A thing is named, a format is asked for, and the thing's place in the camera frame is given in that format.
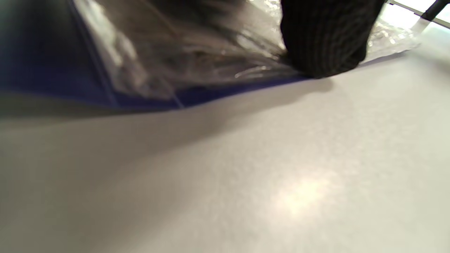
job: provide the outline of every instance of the blue fabric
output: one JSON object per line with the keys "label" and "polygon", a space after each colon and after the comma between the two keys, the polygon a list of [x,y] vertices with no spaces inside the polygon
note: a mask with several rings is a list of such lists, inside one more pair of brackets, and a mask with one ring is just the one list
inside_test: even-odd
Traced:
{"label": "blue fabric", "polygon": [[[183,107],[304,77],[179,92]],[[180,108],[175,101],[130,97],[112,90],[91,37],[71,0],[0,1],[0,88],[109,107],[144,110]]]}

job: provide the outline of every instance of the black object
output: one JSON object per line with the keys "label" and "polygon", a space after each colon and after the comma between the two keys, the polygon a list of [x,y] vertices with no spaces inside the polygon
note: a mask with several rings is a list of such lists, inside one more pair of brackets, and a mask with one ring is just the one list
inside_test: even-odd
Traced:
{"label": "black object", "polygon": [[450,3],[450,0],[436,0],[428,9],[422,14],[422,18],[428,21],[433,21],[436,16]]}

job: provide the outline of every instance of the plastic wrap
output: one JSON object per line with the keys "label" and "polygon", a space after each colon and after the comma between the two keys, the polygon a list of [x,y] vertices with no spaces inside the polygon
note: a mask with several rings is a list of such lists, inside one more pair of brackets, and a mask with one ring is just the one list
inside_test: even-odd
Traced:
{"label": "plastic wrap", "polygon": [[[115,90],[176,99],[180,90],[297,76],[283,61],[279,0],[74,0]],[[416,46],[378,21],[370,61]]]}

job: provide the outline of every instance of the crumpled plastic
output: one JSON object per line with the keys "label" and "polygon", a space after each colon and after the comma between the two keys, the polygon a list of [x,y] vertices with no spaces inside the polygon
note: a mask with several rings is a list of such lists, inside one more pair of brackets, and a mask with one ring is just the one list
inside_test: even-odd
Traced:
{"label": "crumpled plastic", "polygon": [[[74,0],[115,90],[172,99],[180,90],[297,76],[283,59],[279,0]],[[370,61],[414,48],[377,21]]]}

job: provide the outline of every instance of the white table surface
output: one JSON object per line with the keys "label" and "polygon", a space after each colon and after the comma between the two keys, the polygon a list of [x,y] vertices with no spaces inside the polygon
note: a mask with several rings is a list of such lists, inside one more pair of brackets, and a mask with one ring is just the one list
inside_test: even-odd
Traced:
{"label": "white table surface", "polygon": [[421,40],[178,112],[3,95],[0,252],[450,252],[450,31]]}

